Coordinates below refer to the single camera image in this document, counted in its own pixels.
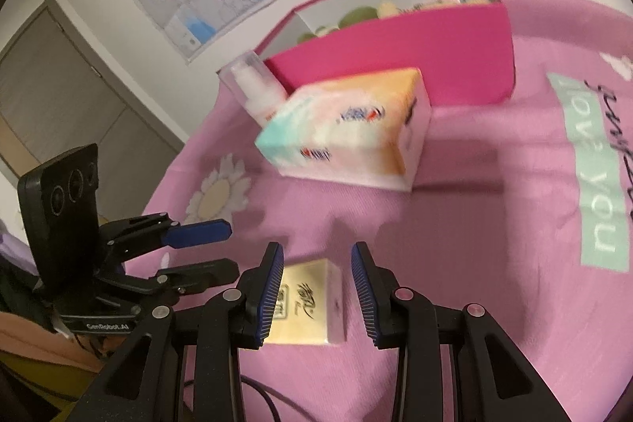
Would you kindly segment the green frog plush toy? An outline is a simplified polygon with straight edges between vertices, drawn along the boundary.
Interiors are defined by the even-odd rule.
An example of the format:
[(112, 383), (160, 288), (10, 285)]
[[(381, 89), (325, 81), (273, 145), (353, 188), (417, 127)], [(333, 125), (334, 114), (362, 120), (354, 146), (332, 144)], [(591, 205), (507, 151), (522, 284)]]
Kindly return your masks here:
[(303, 44), (313, 40), (314, 38), (322, 38), (330, 33), (337, 32), (339, 30), (363, 23), (364, 21), (378, 19), (378, 10), (372, 6), (359, 6), (359, 8), (353, 9), (347, 12), (341, 20), (333, 26), (322, 26), (312, 32), (306, 32), (301, 34), (297, 40), (297, 44)]

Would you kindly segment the pink printed table cloth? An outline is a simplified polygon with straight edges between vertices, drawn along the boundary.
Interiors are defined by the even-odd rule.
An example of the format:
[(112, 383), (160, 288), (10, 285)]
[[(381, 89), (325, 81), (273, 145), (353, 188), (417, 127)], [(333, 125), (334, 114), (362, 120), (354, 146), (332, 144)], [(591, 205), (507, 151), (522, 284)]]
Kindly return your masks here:
[(158, 269), (221, 257), (350, 270), (354, 243), (434, 303), (479, 303), (574, 421), (602, 421), (632, 378), (632, 19), (587, 0), (503, 0), (516, 85), (499, 105), (434, 113), (411, 192), (280, 176), (227, 91), (148, 203), (184, 223), (229, 185), (223, 243), (129, 262)]

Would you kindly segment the yellow tissue pack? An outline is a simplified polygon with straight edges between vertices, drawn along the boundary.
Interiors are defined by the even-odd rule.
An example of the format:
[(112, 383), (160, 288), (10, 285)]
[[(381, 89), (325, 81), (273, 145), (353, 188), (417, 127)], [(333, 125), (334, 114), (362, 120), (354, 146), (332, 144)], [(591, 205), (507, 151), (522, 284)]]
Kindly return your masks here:
[(326, 346), (344, 341), (340, 269), (328, 259), (286, 266), (265, 343)]

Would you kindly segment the pastel tissue box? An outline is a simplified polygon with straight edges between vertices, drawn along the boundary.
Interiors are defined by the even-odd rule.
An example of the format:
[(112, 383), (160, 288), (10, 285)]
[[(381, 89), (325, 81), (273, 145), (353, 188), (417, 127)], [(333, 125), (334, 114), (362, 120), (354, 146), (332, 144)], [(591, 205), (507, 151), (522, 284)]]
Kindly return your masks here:
[(298, 88), (255, 139), (283, 177), (409, 192), (432, 109), (417, 68)]

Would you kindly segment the white lotion pump bottle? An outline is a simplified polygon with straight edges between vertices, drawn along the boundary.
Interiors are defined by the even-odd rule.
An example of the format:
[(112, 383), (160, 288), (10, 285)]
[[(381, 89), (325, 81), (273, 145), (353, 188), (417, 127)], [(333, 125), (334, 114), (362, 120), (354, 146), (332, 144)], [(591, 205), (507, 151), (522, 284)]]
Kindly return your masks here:
[(288, 98), (281, 82), (252, 50), (224, 65), (218, 76), (261, 127), (267, 126)]

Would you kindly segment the grey door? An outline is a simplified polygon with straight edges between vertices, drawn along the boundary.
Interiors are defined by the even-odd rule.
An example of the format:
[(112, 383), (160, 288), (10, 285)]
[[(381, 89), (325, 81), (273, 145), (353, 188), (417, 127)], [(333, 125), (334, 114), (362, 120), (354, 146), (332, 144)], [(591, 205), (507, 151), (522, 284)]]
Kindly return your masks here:
[(44, 0), (1, 49), (1, 158), (18, 179), (88, 144), (99, 147), (102, 221), (141, 214), (184, 146)]

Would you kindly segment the beige teddy bear plush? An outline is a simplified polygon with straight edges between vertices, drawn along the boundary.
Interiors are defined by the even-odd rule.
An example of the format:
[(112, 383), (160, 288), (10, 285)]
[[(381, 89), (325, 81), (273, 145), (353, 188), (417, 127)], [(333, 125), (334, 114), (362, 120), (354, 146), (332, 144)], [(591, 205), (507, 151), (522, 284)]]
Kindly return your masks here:
[[(460, 4), (460, 5), (486, 5), (490, 3), (491, 3), (490, 0), (467, 0), (466, 3)], [(420, 11), (428, 11), (428, 9), (420, 9), (419, 5), (420, 3), (416, 3), (410, 6), (409, 8), (405, 9), (405, 8), (398, 8), (398, 6), (392, 1), (383, 1), (378, 6), (378, 9), (377, 9), (379, 19), (395, 17), (399, 15), (415, 13), (415, 12), (420, 12)]]

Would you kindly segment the pink open storage box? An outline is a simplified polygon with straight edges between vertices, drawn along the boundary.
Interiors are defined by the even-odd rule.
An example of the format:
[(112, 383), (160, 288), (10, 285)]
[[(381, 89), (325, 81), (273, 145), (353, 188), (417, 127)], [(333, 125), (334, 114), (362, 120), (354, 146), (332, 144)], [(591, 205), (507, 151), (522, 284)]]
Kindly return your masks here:
[(322, 38), (297, 38), (333, 26), (359, 6), (383, 1), (409, 8), (429, 0), (309, 0), (286, 14), (255, 52), (286, 89), (395, 68), (417, 68), (434, 106), (497, 104), (515, 86), (510, 17), (501, 0), (429, 9), (358, 23)]

